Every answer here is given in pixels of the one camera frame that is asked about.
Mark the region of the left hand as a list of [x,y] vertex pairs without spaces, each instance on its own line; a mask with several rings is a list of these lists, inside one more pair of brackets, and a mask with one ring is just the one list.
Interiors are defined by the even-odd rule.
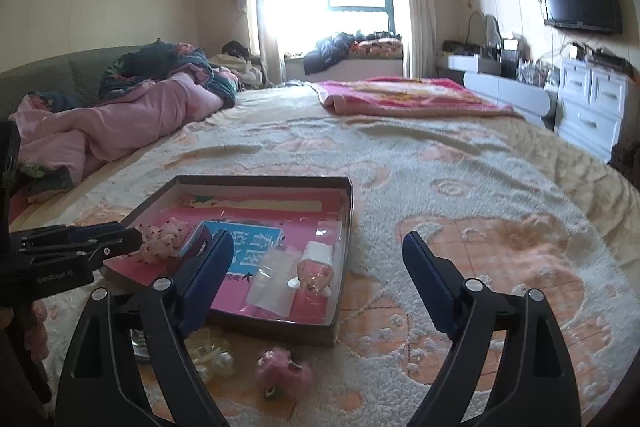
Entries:
[[48,333],[44,322],[47,320],[48,310],[42,300],[32,304],[32,317],[29,330],[25,333],[25,343],[34,363],[42,362],[49,355]]

